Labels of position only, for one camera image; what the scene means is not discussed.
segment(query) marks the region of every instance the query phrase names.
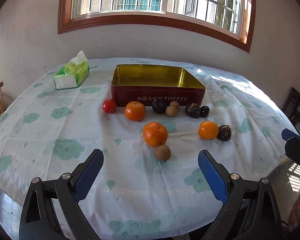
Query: window frame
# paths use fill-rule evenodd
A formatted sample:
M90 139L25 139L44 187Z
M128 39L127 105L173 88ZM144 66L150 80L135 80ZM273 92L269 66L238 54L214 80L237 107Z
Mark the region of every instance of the window frame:
M163 7L167 2L168 1L162 0L161 6ZM256 15L256 0L249 0L249 2L251 3L250 17L246 15L248 10L241 10L244 15L241 17L241 19L243 19L242 23L239 22L239 26L241 27L238 28L240 30L239 36L238 34L231 33L230 31L216 25L206 22L203 24L202 20L170 12L160 13L143 10L120 12L110 11L85 14L72 19L74 0L59 0L58 34L102 25L158 25L204 34L231 44L246 52L250 52Z

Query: tiled floor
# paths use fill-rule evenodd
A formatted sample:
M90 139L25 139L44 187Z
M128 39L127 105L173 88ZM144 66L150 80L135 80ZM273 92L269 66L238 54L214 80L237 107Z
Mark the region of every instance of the tiled floor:
M300 192L300 167L290 164L280 172L276 179L270 181L276 195L281 219L287 221L292 205ZM0 191L0 224L13 240L19 239L21 211L22 207Z

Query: hand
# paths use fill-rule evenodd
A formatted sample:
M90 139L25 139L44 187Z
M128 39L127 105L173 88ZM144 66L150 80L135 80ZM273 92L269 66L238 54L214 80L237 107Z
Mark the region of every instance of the hand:
M300 195L297 201L294 203L288 219L289 232L292 232L296 227L299 226L299 224L300 224Z

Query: orange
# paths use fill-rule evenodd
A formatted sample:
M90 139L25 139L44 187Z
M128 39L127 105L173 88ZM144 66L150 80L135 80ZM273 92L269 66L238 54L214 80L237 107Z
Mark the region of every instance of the orange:
M143 129L143 139L151 147L165 144L168 139L167 129L158 122L150 122Z
M146 107L143 103L132 101L126 105L124 114L129 120L138 122L145 117Z
M214 122L202 122L198 127L198 134L202 139L213 140L219 132L218 126Z

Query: red tin box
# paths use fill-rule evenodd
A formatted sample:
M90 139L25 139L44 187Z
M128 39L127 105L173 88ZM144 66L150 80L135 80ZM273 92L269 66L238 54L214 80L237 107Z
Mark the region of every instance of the red tin box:
M111 95L117 106L140 101L151 106L154 99L200 105L205 87L181 67L161 65L118 65L114 71Z

